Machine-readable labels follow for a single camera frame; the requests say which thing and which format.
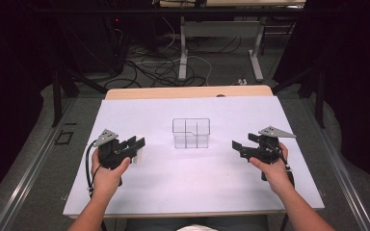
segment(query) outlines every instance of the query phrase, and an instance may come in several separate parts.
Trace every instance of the white tabletop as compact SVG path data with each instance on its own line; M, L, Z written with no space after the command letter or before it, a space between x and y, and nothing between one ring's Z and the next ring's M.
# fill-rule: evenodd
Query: white tabletop
M209 118L208 148L175 149L172 120ZM141 159L123 174L106 217L157 218L270 214L284 211L260 171L232 149L232 140L248 140L269 125L291 128L275 96L104 100L88 143L105 129L125 141L145 137ZM296 188L314 209L324 208L295 139L280 139L289 148ZM85 158L76 175L64 214L76 217L89 201Z

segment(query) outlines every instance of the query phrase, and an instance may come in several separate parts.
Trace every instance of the black mount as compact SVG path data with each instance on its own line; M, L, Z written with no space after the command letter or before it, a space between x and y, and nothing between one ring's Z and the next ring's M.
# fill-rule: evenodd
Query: black mount
M136 137L132 137L123 142L119 142L118 139L113 139L98 146L98 159L102 167L115 169L127 157L132 161L132 159L137 156L138 149L144 146L144 138L136 141Z
M254 157L270 165L277 161L278 158L282 157L282 151L278 145L277 137L268 137L265 135L257 136L249 133L248 138L250 141L259 143L259 146L257 148L246 147L237 141L232 141L232 148L239 151L241 158L246 158L249 161L251 157ZM261 174L261 179L267 181L263 172Z

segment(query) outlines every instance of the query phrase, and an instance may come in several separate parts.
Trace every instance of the forearm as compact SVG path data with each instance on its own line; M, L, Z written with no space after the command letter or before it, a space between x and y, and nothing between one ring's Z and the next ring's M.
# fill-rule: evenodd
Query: forearm
M92 198L68 230L99 230L108 202L104 198Z
M333 230L291 187L278 195L295 230Z

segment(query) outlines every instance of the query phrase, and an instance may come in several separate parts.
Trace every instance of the metal bracket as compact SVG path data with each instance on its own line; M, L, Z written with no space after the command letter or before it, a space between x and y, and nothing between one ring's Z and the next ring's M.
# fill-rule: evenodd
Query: metal bracket
M272 126L269 126L263 130L260 130L259 134L265 135L268 137L275 137L275 138L296 138L296 135L288 133L288 132L284 132Z
M101 133L101 135L98 137L98 139L94 142L92 146L98 147L99 145L102 145L108 141L112 141L113 139L117 138L119 135L116 133L104 129L104 131Z

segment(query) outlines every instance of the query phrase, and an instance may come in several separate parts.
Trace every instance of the desk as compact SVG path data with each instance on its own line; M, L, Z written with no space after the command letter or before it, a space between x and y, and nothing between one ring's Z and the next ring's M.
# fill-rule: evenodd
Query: desk
M208 117L208 148L175 149L172 119ZM239 157L231 141L248 140L269 125L292 132L278 99L265 86L110 90L98 112L88 145L107 128L125 141L145 137L137 164L122 176L123 185L105 217L163 218L284 212L260 171ZM324 208L295 139L289 148L296 188L314 209ZM85 154L69 194L64 215L76 218L89 201Z
M272 7L304 5L305 0L207 0L206 7ZM178 3L160 1L161 7L166 8L190 8L193 3ZM186 21L181 17L181 61L179 67L179 80L186 79L186 64L188 50L186 49L186 37L244 37L255 38L253 49L249 50L251 66L257 82L263 81L257 53L266 24L266 17L259 21Z

